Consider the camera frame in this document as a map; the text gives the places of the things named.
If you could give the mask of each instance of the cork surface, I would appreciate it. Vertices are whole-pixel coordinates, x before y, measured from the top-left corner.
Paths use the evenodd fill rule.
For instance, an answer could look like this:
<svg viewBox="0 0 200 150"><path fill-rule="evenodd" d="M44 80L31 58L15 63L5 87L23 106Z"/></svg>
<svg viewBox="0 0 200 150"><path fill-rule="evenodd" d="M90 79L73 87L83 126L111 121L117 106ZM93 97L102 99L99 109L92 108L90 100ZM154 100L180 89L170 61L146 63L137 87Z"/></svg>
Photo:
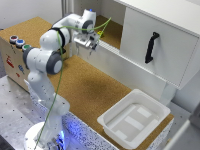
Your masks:
<svg viewBox="0 0 200 150"><path fill-rule="evenodd" d="M0 36L9 42L11 35L18 35L27 44L33 47L40 47L39 39L50 27L50 23L36 17L0 31ZM111 31L105 33L104 39L114 42L113 35L109 35ZM131 92L131 89L77 56L67 59L63 66L63 77L58 93L69 101L71 105L70 111L120 150L123 149L104 133L102 126L97 122L97 118ZM49 76L55 89L59 75ZM137 150L146 149L172 119L173 116L169 115Z"/></svg>
<svg viewBox="0 0 200 150"><path fill-rule="evenodd" d="M108 18L105 18L103 16L97 16L96 26L102 25L107 20ZM104 31L104 36L101 38L101 40L116 47L117 49L120 49L122 30L123 30L122 25L111 20L108 26L106 27Z"/></svg>

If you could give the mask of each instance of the green cable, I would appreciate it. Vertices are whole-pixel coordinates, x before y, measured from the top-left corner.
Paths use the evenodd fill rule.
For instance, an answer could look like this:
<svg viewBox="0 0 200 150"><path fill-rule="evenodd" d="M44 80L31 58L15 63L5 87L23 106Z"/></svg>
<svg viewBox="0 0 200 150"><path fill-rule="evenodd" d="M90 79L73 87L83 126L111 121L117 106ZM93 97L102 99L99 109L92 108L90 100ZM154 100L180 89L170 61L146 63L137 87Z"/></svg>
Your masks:
<svg viewBox="0 0 200 150"><path fill-rule="evenodd" d="M105 30L105 28L107 27L108 23L110 22L110 20L111 20L111 18L110 18L108 21L106 21L104 24L102 24L102 25L100 25L100 26L98 26L98 27L96 27L96 28L89 29L89 30L96 30L96 29L99 29L99 28L101 28L101 27L104 26L104 29L103 29L103 31L102 31L102 33L103 33L104 30ZM87 29L74 28L74 27L71 27L71 26L63 26L63 27L61 27L61 28L69 28L69 29L75 29L75 30L87 30ZM58 31L57 31L57 37L58 37L58 42L59 42L59 45L60 45L60 51L61 51L61 56L62 56L62 55L63 55L63 49L62 49L62 46L61 46L61 41L60 41L60 37L59 37L59 32L58 32ZM60 78L59 78L59 82L58 82L58 86L57 86L57 90L56 90L56 95L55 95L55 97L54 97L54 100L53 100L53 103L52 103L52 105L51 105L51 108L50 108L50 110L49 110L49 112L48 112L48 114L47 114L46 120L45 120L44 125L43 125L43 127L42 127L42 130L41 130L41 132L40 132L40 135L39 135L39 138L38 138L38 140L37 140L37 143L36 143L36 145L35 145L34 150L37 148L37 145L38 145L38 143L39 143L39 141L40 141L40 138L41 138L41 136L42 136L42 132L43 132L44 127L45 127L45 125L46 125L47 119L49 118L49 115L50 115L50 113L51 113L51 110L52 110L52 108L53 108L53 106L54 106L54 103L55 103L55 101L56 101L56 97L57 97L57 95L58 95L58 90L59 90L59 87L60 87L60 82L61 82L61 79L62 79L62 73L63 73L63 65L62 65L62 68L61 68Z"/></svg>

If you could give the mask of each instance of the white plastic bin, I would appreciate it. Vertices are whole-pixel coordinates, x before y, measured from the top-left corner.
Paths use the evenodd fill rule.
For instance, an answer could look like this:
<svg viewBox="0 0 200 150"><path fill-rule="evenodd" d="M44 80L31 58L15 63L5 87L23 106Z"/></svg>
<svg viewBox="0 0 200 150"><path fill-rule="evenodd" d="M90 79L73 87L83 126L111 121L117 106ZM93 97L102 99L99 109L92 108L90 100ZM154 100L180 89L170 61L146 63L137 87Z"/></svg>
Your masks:
<svg viewBox="0 0 200 150"><path fill-rule="evenodd" d="M98 118L105 133L126 149L136 149L169 115L170 109L133 90Z"/></svg>

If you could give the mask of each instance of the black handle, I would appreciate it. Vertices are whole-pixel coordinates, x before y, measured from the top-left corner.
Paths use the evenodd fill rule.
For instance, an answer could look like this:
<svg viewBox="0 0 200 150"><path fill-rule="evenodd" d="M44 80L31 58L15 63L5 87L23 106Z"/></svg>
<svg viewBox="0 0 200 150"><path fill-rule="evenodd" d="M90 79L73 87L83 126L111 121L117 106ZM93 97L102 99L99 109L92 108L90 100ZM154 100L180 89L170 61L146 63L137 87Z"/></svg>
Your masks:
<svg viewBox="0 0 200 150"><path fill-rule="evenodd" d="M149 45L148 45L148 49L147 49L147 54L145 57L145 63L148 64L149 62L151 62L153 60L153 57L151 57L151 53L153 50L153 46L154 46L154 40L157 39L160 35L156 32L153 32L153 36L151 37L150 41L149 41Z"/></svg>

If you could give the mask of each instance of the white cabinet door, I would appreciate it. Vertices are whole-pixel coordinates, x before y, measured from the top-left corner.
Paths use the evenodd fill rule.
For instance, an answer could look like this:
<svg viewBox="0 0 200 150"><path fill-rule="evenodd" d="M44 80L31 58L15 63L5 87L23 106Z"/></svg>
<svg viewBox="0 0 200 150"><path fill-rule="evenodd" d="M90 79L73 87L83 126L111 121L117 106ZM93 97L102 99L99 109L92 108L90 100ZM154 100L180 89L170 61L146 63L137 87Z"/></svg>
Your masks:
<svg viewBox="0 0 200 150"><path fill-rule="evenodd" d="M160 37L154 41L153 61L146 64L145 56L153 32ZM127 8L120 54L179 86L197 41L198 38L191 34Z"/></svg>

